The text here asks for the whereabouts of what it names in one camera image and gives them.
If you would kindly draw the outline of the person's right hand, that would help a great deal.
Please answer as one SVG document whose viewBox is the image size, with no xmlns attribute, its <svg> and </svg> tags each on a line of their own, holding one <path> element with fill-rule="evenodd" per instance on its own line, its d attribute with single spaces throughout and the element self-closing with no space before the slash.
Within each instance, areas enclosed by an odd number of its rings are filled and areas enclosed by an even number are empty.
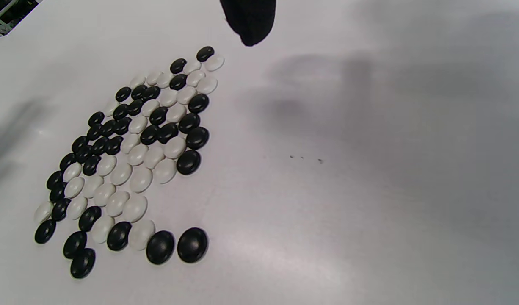
<svg viewBox="0 0 519 305">
<path fill-rule="evenodd" d="M 246 47 L 256 46 L 271 32 L 275 0 L 220 0 L 225 20 Z"/>
</svg>

